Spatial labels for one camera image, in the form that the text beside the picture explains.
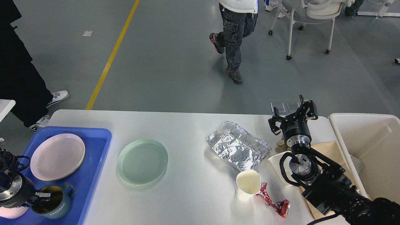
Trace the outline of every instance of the cable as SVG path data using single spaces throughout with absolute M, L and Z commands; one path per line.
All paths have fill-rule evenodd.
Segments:
M 15 159 L 28 159 L 28 164 L 24 165 L 22 163 L 18 163 L 18 168 L 17 168 L 17 172 L 21 172 L 22 170 L 26 169 L 29 165 L 30 165 L 30 158 L 28 156 L 25 155 L 20 155 L 20 156 L 15 156 Z
M 291 152 L 286 152 L 285 154 L 283 154 L 282 158 L 280 158 L 280 160 L 279 160 L 280 173 L 286 182 L 288 182 L 289 184 L 291 184 L 293 186 L 300 187 L 300 184 L 298 182 L 293 182 L 293 181 L 289 180 L 288 176 L 286 175 L 286 171 L 283 166 L 283 163 L 285 162 L 285 159 L 287 157 L 291 157 L 292 159 L 297 159 L 297 157 L 294 154 L 292 154 Z
M 314 220 L 314 221 L 312 221 L 310 223 L 307 223 L 307 225 L 314 225 L 316 223 L 319 223 L 319 222 L 322 222 L 322 221 L 325 221 L 325 220 L 333 219 L 335 217 L 338 217 L 338 215 L 339 214 L 335 213 L 335 214 L 327 216 L 327 217 L 319 218 L 319 219 L 316 219 L 316 220 Z

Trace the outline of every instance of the chair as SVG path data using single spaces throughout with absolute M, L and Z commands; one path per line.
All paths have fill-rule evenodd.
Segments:
M 279 0 L 278 11 L 275 16 L 274 23 L 268 31 L 272 35 L 272 29 L 278 19 L 279 13 L 285 14 L 286 18 L 290 19 L 289 26 L 289 47 L 287 60 L 291 60 L 290 48 L 292 46 L 292 30 L 296 22 L 302 23 L 299 30 L 303 30 L 306 24 L 319 24 L 332 21 L 329 45 L 325 53 L 330 53 L 332 44 L 333 27 L 335 25 L 335 17 L 338 16 L 343 6 L 351 6 L 354 0 Z

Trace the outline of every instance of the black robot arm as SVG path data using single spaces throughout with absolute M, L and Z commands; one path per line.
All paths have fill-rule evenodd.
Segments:
M 291 152 L 285 153 L 280 160 L 280 169 L 283 178 L 289 184 L 302 186 L 304 198 L 318 211 L 326 215 L 334 211 L 335 215 L 325 217 L 314 222 L 315 224 L 326 219 L 342 215 L 351 225 L 394 225 L 400 224 L 400 205 L 385 198 L 376 198 L 371 201 L 351 186 L 351 181 L 344 175 L 345 169 L 311 148 L 311 135 L 307 120 L 318 118 L 313 101 L 305 100 L 296 112 L 281 117 L 275 108 L 275 114 L 268 120 L 271 131 L 278 135 L 280 132 Z M 291 177 L 289 180 L 284 170 L 284 162 L 290 157 Z
M 19 159 L 26 159 L 27 163 L 20 163 Z M 29 164 L 29 157 L 14 156 L 6 149 L 0 148 L 0 206 L 5 208 L 27 207 L 51 199 L 51 191 L 36 190 L 32 181 L 20 173 Z

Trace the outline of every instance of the plastic bin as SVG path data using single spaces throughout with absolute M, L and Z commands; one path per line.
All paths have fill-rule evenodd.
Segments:
M 400 203 L 400 120 L 393 115 L 334 113 L 329 121 L 360 194 Z M 359 175 L 349 154 L 364 163 Z

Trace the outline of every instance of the dark green mug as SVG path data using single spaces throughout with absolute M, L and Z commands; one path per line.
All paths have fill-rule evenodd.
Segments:
M 40 192 L 52 191 L 52 198 L 48 202 L 41 205 L 32 206 L 32 211 L 50 219 L 59 219 L 71 210 L 71 196 L 76 192 L 76 189 L 69 182 L 65 182 L 61 187 L 46 186 L 40 189 Z

